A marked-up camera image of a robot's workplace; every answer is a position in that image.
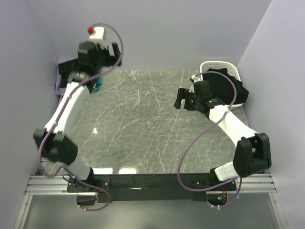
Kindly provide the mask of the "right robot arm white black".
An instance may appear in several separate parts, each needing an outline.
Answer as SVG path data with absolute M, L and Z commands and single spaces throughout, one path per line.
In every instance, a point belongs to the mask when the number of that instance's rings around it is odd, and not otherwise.
M 234 158 L 210 170 L 204 190 L 220 190 L 238 177 L 263 172 L 272 165 L 270 140 L 267 134 L 257 133 L 245 125 L 220 98 L 213 97 L 206 80 L 194 82 L 190 89 L 179 88 L 174 103 L 176 109 L 198 111 L 220 127 L 235 146 Z

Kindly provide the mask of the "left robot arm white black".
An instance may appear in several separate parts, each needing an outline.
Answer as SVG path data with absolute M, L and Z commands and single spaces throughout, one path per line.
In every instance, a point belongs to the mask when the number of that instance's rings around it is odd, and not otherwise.
M 78 179 L 85 192 L 95 187 L 93 170 L 77 159 L 78 147 L 71 140 L 71 130 L 81 105 L 89 97 L 98 79 L 122 63 L 123 43 L 113 42 L 113 55 L 108 48 L 94 42 L 82 42 L 76 59 L 60 63 L 59 74 L 67 81 L 66 90 L 49 122 L 33 133 L 38 157 L 58 163 L 61 169 Z

